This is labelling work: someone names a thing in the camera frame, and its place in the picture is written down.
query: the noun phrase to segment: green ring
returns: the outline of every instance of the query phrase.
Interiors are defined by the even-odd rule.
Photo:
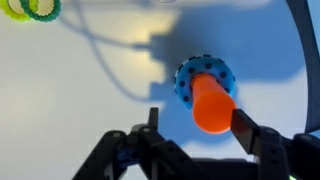
[[[20,2],[21,2],[21,7],[23,8],[24,12],[36,21],[50,22],[50,21],[56,19],[59,16],[60,11],[61,11],[60,0],[53,0],[53,10],[49,14],[44,15],[44,16],[35,13],[34,11],[32,11],[32,9],[30,9],[28,7],[29,0],[20,0]]]
[[[38,11],[38,4],[38,0],[32,0],[30,1],[30,4],[27,3],[26,6],[28,7],[28,9],[30,9],[30,11],[36,12]],[[0,9],[4,11],[5,15],[9,16],[14,20],[27,21],[31,19],[27,13],[19,14],[15,12],[9,4],[9,0],[0,0]]]

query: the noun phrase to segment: plastic toy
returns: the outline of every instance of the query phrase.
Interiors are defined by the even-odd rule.
[[[36,12],[38,11],[38,4],[39,4],[38,0],[30,0],[28,1],[27,6],[28,6],[28,9],[30,9],[30,11]],[[7,16],[9,16],[14,20],[27,21],[31,19],[27,13],[20,14],[15,12],[9,4],[9,0],[0,0],[0,8],[3,9],[4,13]]]
[[[230,129],[232,110],[236,109],[231,98],[235,77],[224,61],[210,55],[186,60],[176,72],[174,88],[183,104],[193,109],[200,129],[211,134]]]
[[[21,2],[21,7],[25,11],[26,14],[28,14],[31,18],[33,18],[36,21],[41,21],[41,22],[50,22],[54,19],[56,19],[61,11],[61,2],[60,0],[54,0],[53,1],[53,10],[47,14],[47,15],[39,15],[36,13],[36,11],[33,11],[29,6],[28,6],[28,1],[29,0],[20,0]]]

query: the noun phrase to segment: blue ring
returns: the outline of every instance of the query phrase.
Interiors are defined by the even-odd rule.
[[[193,105],[191,81],[197,74],[209,73],[232,96],[235,91],[235,77],[229,67],[221,60],[210,55],[187,59],[175,74],[174,89],[182,103],[191,109]]]

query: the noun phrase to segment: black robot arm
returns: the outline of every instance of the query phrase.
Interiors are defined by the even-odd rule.
[[[158,108],[151,108],[147,124],[131,133],[109,131],[99,141],[73,180],[121,179],[127,167],[139,164],[147,179],[288,180],[320,179],[320,141],[308,134],[293,140],[269,127],[258,126],[241,109],[233,111],[231,131],[247,154],[243,159],[192,159],[157,131]]]

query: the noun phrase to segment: orange cylinder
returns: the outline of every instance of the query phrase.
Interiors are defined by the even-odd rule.
[[[220,134],[230,129],[236,104],[210,74],[199,74],[191,82],[193,118],[200,129]]]

